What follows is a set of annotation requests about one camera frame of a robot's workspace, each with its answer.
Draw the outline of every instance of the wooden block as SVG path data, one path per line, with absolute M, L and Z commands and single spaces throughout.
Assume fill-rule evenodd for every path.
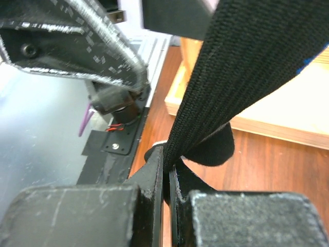
M 186 90 L 188 81 L 185 80 L 186 68 L 182 62 L 178 68 L 174 81 L 164 100 L 168 113 L 176 116 L 181 100 Z
M 166 97 L 176 115 L 186 90 L 183 64 Z M 329 49 L 301 74 L 231 120 L 233 129 L 329 150 Z
M 186 68 L 185 80 L 189 81 L 197 57 L 202 46 L 202 41 L 188 38 L 180 38 L 180 51 Z

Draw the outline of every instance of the metal plate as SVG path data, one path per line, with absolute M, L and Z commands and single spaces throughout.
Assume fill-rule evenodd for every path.
M 102 147 L 102 151 L 127 155 L 130 153 L 136 131 L 140 121 L 126 126 L 123 131 L 109 133 L 109 138 Z
M 145 31 L 130 42 L 139 47 L 142 57 L 148 60 L 154 56 L 143 51 L 143 47 L 149 46 L 156 36 Z M 160 37 L 162 43 L 169 43 L 169 36 Z M 164 60 L 166 52 L 156 60 Z M 161 70 L 162 64 L 155 70 Z M 83 81 L 30 75 L 5 64 L 0 66 L 0 71 L 0 82 L 6 85 L 0 93 L 1 220 L 9 203 L 22 189 L 77 182 L 86 161 L 81 151 L 93 126 L 89 124 L 78 138 L 87 106 Z M 157 79 L 150 81 L 156 86 Z

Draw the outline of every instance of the black webbing strap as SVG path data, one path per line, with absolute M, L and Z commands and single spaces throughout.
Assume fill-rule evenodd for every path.
M 291 80 L 328 42 L 329 1 L 220 0 L 164 149 L 164 171 Z

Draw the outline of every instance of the purple wire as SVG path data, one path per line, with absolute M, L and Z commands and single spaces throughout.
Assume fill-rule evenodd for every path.
M 91 107 L 92 107 L 92 104 L 89 103 L 88 106 L 87 106 L 87 109 L 86 109 L 86 111 L 85 111 L 85 113 L 84 113 L 83 120 L 82 120 L 82 122 L 81 122 L 81 124 L 80 124 L 80 128 L 79 128 L 79 137 L 82 136 L 84 129 L 86 128 L 86 126 L 87 126 L 89 120 L 91 119 L 91 117 L 92 117 L 93 114 L 94 114 L 94 112 L 91 112 L 91 113 L 89 114 L 89 110 L 91 109 Z

